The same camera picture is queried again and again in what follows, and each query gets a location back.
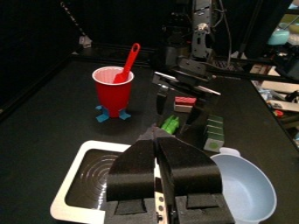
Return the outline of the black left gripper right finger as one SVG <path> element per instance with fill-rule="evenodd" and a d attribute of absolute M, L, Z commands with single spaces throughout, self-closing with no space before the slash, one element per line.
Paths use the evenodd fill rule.
<path fill-rule="evenodd" d="M 175 137 L 156 138 L 156 157 L 169 223 L 233 224 L 220 169 L 211 158 Z"/>

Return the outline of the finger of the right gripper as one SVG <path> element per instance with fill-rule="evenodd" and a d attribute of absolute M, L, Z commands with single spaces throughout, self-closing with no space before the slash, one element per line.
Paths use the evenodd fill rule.
<path fill-rule="evenodd" d="M 157 95 L 156 95 L 156 113 L 160 116 L 164 112 L 164 104 L 167 100 L 169 88 L 167 86 L 160 86 Z"/>
<path fill-rule="evenodd" d="M 181 126 L 180 133 L 183 133 L 196 121 L 201 113 L 204 112 L 205 101 L 200 98 L 196 99 L 195 105 L 191 108 L 191 113 L 187 117 L 184 125 Z"/>

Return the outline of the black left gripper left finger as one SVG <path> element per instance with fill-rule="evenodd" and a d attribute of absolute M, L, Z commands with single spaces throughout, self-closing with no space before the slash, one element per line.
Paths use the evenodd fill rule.
<path fill-rule="evenodd" d="M 104 224 L 156 222 L 155 137 L 149 128 L 109 168 Z"/>

